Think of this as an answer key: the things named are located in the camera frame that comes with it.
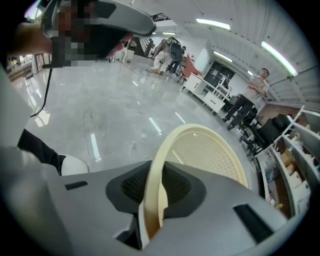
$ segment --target black vent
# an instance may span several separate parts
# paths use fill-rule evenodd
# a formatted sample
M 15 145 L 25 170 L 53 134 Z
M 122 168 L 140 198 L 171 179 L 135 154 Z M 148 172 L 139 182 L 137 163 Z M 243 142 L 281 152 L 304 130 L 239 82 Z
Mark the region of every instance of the black vent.
M 141 170 L 121 183 L 121 191 L 138 204 L 144 199 L 148 173 L 149 169 Z
M 242 223 L 257 243 L 270 237 L 273 232 L 248 204 L 233 207 Z

